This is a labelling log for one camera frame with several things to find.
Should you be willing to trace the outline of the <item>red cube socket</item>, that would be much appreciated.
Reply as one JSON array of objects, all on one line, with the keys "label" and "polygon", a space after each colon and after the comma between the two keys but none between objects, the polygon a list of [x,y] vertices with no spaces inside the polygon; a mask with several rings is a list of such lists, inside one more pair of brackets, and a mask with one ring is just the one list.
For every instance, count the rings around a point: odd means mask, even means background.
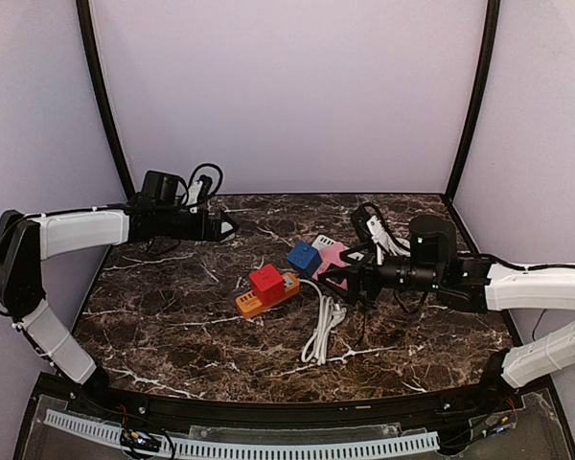
[{"label": "red cube socket", "polygon": [[249,274],[251,289],[264,306],[279,301],[285,293],[284,278],[273,264]]}]

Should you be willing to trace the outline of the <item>orange power strip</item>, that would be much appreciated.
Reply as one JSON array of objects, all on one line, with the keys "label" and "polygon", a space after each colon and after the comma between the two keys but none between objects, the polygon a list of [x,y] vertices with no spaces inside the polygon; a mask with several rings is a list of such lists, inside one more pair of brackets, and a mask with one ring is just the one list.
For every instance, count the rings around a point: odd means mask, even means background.
[{"label": "orange power strip", "polygon": [[300,292],[300,281],[294,274],[280,274],[273,266],[252,272],[249,281],[251,290],[236,298],[236,307],[245,319],[252,319]]}]

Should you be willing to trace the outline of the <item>white two-pin adapter plug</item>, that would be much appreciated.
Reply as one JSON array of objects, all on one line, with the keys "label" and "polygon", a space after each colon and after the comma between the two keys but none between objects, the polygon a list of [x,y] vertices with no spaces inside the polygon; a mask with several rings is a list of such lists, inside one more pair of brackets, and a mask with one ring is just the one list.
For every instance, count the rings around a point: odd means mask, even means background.
[{"label": "white two-pin adapter plug", "polygon": [[221,234],[221,239],[220,241],[229,241],[231,239],[234,239],[236,235],[236,231],[235,230],[230,230],[230,231],[226,231],[224,233]]}]

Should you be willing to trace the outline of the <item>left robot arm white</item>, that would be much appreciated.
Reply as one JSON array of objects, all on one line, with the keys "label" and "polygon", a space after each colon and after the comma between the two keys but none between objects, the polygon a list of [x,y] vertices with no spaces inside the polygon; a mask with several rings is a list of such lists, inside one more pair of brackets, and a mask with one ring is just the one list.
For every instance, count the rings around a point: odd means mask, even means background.
[{"label": "left robot arm white", "polygon": [[7,210],[0,216],[0,314],[70,381],[104,388],[107,372],[50,306],[43,263],[62,254],[158,237],[222,242],[238,228],[228,213],[212,213],[203,204],[188,207],[148,199],[52,213]]}]

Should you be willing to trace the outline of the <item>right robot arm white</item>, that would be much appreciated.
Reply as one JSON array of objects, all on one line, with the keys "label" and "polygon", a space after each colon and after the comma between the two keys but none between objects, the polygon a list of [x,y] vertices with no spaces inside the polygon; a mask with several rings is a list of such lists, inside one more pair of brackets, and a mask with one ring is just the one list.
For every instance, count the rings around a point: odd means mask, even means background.
[{"label": "right robot arm white", "polygon": [[[365,202],[351,214],[360,239],[318,280],[350,305],[370,305],[385,289],[434,294],[466,313],[509,310],[575,311],[575,264],[513,264],[491,254],[461,253],[456,228],[433,215],[408,225],[402,244],[379,208]],[[353,253],[360,259],[353,258]],[[533,380],[575,364],[575,320],[529,344],[490,356],[478,390],[484,404],[504,401]]]}]

